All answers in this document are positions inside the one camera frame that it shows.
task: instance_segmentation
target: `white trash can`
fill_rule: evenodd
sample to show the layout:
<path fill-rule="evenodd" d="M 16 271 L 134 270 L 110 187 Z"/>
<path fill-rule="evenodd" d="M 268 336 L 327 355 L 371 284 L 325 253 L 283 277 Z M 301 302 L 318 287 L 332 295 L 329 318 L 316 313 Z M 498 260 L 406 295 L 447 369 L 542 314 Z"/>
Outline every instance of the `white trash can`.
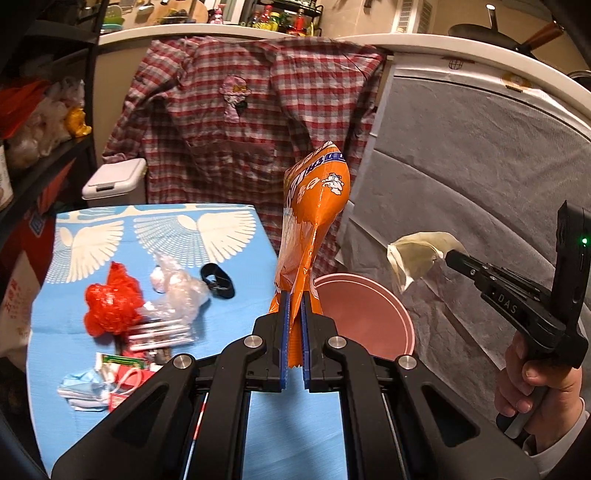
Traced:
<path fill-rule="evenodd" d="M 82 198 L 89 207 L 144 205 L 146 170 L 144 158 L 101 165 L 82 188 Z"/>

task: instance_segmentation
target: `cartoon logo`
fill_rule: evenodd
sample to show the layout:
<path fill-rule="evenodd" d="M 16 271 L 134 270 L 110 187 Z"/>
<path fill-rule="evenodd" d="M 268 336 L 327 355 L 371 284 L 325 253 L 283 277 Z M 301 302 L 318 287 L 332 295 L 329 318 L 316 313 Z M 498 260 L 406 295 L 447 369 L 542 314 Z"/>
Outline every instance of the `cartoon logo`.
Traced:
<path fill-rule="evenodd" d="M 246 97 L 252 92 L 246 86 L 246 80 L 235 75 L 228 75 L 219 90 L 226 101 L 224 120 L 233 124 L 240 122 L 240 113 L 247 107 Z"/>
<path fill-rule="evenodd" d="M 322 186 L 330 188 L 330 191 L 335 195 L 343 193 L 343 186 L 345 185 L 340 181 L 343 177 L 336 173 L 329 173 L 329 176 L 322 180 Z"/>

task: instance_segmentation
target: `blue tablecloth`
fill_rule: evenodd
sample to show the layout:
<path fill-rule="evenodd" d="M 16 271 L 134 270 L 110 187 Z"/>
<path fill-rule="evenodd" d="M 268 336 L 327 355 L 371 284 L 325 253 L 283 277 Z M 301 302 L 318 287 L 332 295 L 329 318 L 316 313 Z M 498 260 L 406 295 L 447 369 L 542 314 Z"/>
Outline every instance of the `blue tablecloth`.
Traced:
<path fill-rule="evenodd" d="M 155 299 L 154 251 L 174 255 L 196 277 L 204 263 L 218 262 L 236 287 L 232 300 L 202 307 L 199 339 L 174 354 L 215 355 L 268 311 L 277 258 L 253 207 L 144 205 L 59 215 L 53 262 L 33 305 L 27 361 L 31 417 L 48 472 L 107 414 L 74 411 L 56 392 L 65 375 L 94 365 L 95 352 L 114 353 L 109 335 L 93 339 L 84 329 L 85 289 L 104 283 L 114 260 L 139 280 L 146 300 Z M 290 371 L 283 393 L 253 394 L 243 478 L 345 479 L 337 394 L 309 394 L 299 368 Z"/>

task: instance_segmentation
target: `bottle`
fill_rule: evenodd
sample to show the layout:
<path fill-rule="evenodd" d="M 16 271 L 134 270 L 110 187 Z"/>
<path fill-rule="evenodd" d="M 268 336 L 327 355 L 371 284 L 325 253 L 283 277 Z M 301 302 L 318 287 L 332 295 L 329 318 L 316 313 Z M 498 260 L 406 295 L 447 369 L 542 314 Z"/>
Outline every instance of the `bottle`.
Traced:
<path fill-rule="evenodd" d="M 223 25 L 223 12 L 222 6 L 218 5 L 216 12 L 213 14 L 213 18 L 209 21 L 211 24 Z"/>
<path fill-rule="evenodd" d="M 246 24 L 247 27 L 254 27 L 256 28 L 256 24 L 258 23 L 258 19 L 261 16 L 260 12 L 254 12 L 252 14 L 252 18 L 248 21 L 248 23 Z"/>
<path fill-rule="evenodd" d="M 273 12 L 271 14 L 271 18 L 269 20 L 271 22 L 271 30 L 273 32 L 276 32 L 279 30 L 279 21 L 280 21 L 279 17 L 280 17 L 280 14 L 278 12 Z"/>
<path fill-rule="evenodd" d="M 305 37 L 306 36 L 306 28 L 305 28 L 306 19 L 304 18 L 304 9 L 300 8 L 297 11 L 297 17 L 294 21 L 294 26 L 291 27 L 288 31 L 288 35 L 292 35 L 293 37 Z"/>
<path fill-rule="evenodd" d="M 287 30 L 289 28 L 291 28 L 290 27 L 289 19 L 290 18 L 289 18 L 289 15 L 288 14 L 286 14 L 285 12 L 282 12 L 281 13 L 281 17 L 280 17 L 280 20 L 279 20 L 279 29 L 278 29 L 278 32 L 279 33 L 286 33 Z"/>
<path fill-rule="evenodd" d="M 273 7 L 271 5 L 266 5 L 265 6 L 265 11 L 262 13 L 258 23 L 256 24 L 257 28 L 260 28 L 261 30 L 270 30 L 272 25 L 271 25 L 271 11 L 273 10 Z"/>

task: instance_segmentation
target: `crumpled paper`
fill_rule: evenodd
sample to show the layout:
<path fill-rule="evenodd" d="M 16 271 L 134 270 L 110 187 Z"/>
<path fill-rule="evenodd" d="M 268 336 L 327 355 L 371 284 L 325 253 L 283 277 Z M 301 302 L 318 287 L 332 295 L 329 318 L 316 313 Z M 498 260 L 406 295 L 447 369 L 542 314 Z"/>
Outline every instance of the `crumpled paper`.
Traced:
<path fill-rule="evenodd" d="M 431 270 L 436 261 L 445 259 L 450 250 L 467 254 L 464 246 L 450 233 L 419 232 L 403 236 L 388 245 L 392 282 L 400 293 L 413 281 Z"/>

